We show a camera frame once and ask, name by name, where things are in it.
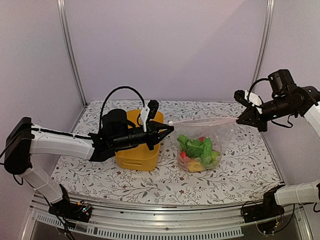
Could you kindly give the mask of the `orange carrot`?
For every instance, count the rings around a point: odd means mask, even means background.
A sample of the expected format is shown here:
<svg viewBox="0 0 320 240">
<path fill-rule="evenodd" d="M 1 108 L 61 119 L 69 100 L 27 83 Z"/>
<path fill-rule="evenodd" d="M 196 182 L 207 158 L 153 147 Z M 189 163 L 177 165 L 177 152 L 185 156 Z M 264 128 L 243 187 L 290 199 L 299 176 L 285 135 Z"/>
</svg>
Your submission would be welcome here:
<svg viewBox="0 0 320 240">
<path fill-rule="evenodd" d="M 180 134 L 176 140 L 179 143 L 180 149 L 186 152 L 189 158 L 201 158 L 202 141 L 188 138 L 183 134 Z"/>
</svg>

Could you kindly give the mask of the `green cucumber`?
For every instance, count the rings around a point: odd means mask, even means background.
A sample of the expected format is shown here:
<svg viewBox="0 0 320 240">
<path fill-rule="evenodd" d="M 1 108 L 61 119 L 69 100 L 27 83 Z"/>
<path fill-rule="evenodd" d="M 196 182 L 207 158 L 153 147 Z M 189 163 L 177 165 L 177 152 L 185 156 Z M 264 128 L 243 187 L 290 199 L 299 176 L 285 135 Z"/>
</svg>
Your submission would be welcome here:
<svg viewBox="0 0 320 240">
<path fill-rule="evenodd" d="M 201 163 L 203 165 L 209 165 L 212 161 L 212 141 L 210 138 L 206 137 L 202 142 L 202 152 L 200 155 Z"/>
</svg>

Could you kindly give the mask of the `yellow lemon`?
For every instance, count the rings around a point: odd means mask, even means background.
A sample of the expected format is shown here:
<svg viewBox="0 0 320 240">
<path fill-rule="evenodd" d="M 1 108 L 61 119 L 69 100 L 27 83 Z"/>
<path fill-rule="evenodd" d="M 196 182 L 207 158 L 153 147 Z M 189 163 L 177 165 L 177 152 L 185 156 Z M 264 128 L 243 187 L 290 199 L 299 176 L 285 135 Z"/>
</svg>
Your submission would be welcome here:
<svg viewBox="0 0 320 240">
<path fill-rule="evenodd" d="M 200 162 L 189 162 L 187 168 L 190 172 L 201 172 L 204 168 Z"/>
</svg>

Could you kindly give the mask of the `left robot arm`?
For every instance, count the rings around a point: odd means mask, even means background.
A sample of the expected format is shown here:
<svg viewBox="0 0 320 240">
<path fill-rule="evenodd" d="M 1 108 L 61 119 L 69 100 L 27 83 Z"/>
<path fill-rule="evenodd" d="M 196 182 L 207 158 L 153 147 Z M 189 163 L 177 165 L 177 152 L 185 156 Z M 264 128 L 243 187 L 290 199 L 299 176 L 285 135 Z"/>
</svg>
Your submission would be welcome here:
<svg viewBox="0 0 320 240">
<path fill-rule="evenodd" d="M 1 154 L 4 169 L 30 184 L 63 217 L 70 217 L 75 210 L 67 190 L 36 165 L 32 157 L 68 156 L 100 163 L 139 145 L 146 145 L 151 151 L 174 131 L 172 125 L 155 121 L 155 116 L 156 110 L 144 107 L 132 122 L 125 110 L 113 109 L 100 117 L 98 132 L 88 135 L 45 129 L 33 124 L 30 117 L 23 117 L 6 139 Z"/>
</svg>

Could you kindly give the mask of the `green apple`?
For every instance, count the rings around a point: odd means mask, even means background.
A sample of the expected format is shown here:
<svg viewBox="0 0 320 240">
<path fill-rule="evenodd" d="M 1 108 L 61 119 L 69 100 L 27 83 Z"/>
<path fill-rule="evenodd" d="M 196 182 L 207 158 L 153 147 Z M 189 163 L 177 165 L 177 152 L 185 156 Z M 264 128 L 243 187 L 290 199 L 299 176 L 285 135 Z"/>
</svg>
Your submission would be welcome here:
<svg viewBox="0 0 320 240">
<path fill-rule="evenodd" d="M 219 156 L 220 156 L 220 153 L 218 151 L 212 151 L 211 153 L 212 162 L 215 162 L 217 160 L 217 157 Z"/>
</svg>

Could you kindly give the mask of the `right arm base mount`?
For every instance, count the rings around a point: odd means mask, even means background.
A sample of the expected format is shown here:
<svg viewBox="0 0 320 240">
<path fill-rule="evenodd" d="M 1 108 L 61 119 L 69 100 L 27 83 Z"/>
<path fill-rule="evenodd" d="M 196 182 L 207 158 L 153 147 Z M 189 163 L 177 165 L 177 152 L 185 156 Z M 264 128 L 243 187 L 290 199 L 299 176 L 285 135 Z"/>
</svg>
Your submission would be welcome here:
<svg viewBox="0 0 320 240">
<path fill-rule="evenodd" d="M 264 235 L 274 234 L 280 223 L 284 220 L 284 207 L 277 205 L 275 199 L 275 193 L 281 187 L 281 185 L 276 186 L 266 191 L 263 194 L 262 203 L 245 202 L 240 209 L 244 222 L 251 223 L 273 218 L 271 221 L 259 223 L 257 228 Z"/>
</svg>

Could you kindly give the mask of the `yellow plastic basket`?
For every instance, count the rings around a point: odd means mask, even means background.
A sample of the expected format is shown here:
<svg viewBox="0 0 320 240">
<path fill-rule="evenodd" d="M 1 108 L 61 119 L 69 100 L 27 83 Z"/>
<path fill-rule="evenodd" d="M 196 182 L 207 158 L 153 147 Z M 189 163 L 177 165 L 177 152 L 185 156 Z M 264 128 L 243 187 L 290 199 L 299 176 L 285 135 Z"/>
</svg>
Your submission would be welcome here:
<svg viewBox="0 0 320 240">
<path fill-rule="evenodd" d="M 139 127 L 137 117 L 141 110 L 133 109 L 124 112 L 126 113 L 126 118 L 134 123 L 136 127 Z M 158 111 L 153 120 L 164 123 L 164 115 Z M 116 152 L 114 158 L 117 165 L 122 169 L 153 171 L 158 164 L 160 148 L 160 143 L 155 145 L 153 150 L 149 150 L 146 144 L 140 144 L 136 148 Z"/>
</svg>

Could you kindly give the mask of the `clear zip top bag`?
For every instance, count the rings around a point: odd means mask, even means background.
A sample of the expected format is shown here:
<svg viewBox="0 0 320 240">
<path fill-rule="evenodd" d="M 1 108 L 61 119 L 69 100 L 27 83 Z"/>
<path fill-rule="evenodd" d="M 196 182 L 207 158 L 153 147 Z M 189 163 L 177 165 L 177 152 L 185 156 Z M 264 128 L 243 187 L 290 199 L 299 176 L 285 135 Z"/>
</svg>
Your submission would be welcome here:
<svg viewBox="0 0 320 240">
<path fill-rule="evenodd" d="M 177 164 L 190 173 L 216 168 L 238 127 L 235 117 L 169 121 Z"/>
</svg>

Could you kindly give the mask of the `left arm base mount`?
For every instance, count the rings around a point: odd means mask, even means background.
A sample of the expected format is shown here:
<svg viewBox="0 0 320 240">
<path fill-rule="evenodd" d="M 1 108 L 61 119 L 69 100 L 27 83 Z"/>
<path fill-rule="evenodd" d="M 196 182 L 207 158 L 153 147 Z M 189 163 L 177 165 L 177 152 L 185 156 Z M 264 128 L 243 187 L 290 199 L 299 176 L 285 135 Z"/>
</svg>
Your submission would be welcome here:
<svg viewBox="0 0 320 240">
<path fill-rule="evenodd" d="M 78 203 L 70 202 L 67 190 L 61 184 L 59 186 L 62 190 L 62 200 L 51 203 L 48 212 L 67 220 L 88 223 L 93 210 L 92 205 L 83 200 Z"/>
</svg>

